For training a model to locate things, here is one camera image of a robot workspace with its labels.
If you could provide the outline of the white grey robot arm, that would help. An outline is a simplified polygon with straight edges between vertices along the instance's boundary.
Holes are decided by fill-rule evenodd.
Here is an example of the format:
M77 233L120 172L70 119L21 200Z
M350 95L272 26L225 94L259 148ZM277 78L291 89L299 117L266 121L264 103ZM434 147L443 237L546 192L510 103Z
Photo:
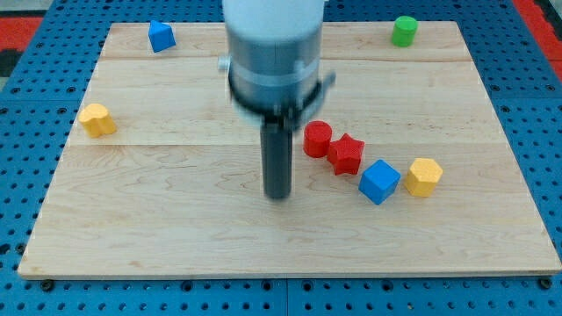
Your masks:
M295 131L322 107L335 72L319 77L325 0L224 0L233 104L259 124Z

